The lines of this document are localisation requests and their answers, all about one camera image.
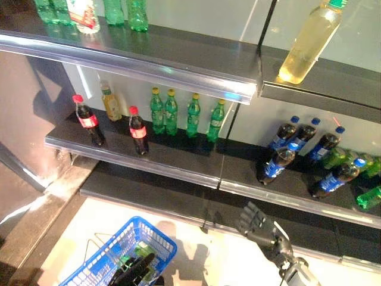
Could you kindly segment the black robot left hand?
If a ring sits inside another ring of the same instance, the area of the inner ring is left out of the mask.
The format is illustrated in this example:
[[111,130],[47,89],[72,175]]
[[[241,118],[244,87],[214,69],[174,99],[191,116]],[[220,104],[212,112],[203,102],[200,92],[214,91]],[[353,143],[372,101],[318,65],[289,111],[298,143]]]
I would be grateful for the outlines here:
[[121,266],[116,270],[108,285],[139,285],[149,273],[149,264],[155,258],[153,252],[138,258],[123,256]]

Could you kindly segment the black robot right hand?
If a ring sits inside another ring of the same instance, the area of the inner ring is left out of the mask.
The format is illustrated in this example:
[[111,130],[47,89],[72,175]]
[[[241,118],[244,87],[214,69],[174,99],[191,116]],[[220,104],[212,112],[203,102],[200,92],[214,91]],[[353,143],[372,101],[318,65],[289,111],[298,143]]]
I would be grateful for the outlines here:
[[294,262],[292,245],[284,230],[253,202],[243,208],[236,229],[257,243],[266,259],[278,269],[286,270]]

